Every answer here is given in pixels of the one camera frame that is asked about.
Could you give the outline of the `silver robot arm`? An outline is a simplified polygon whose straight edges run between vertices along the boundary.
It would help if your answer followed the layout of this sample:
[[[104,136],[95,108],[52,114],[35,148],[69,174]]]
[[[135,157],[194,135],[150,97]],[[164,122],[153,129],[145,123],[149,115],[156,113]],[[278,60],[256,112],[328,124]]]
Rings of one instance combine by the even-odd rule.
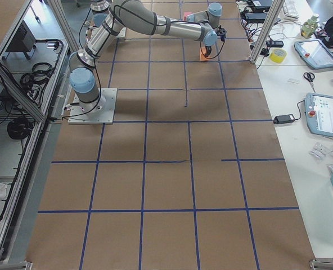
[[[190,39],[204,45],[201,53],[208,58],[217,40],[225,40],[220,24],[222,6],[211,3],[205,11],[187,15],[184,20],[161,16],[147,9],[141,1],[112,1],[108,13],[94,36],[69,58],[69,82],[79,99],[82,114],[102,109],[105,99],[98,87],[96,62],[104,46],[119,35],[122,28],[152,36],[162,35]]]

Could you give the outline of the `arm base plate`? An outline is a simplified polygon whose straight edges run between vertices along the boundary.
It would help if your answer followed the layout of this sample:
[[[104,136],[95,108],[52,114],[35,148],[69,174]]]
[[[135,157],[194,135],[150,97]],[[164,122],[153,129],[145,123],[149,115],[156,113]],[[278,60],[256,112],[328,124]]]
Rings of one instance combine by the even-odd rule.
[[[115,104],[117,97],[116,88],[102,88],[101,98],[93,103],[79,101],[74,95],[73,103],[77,105],[70,109],[69,124],[112,124],[114,120]]]

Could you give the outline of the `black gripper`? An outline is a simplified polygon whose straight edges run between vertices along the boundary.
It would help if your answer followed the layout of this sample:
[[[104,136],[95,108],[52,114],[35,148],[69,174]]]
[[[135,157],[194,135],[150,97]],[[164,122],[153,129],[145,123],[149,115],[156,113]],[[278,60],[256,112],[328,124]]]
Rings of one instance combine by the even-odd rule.
[[[204,47],[204,55],[205,56],[210,56],[211,52],[212,52],[212,47],[211,46],[205,46]]]

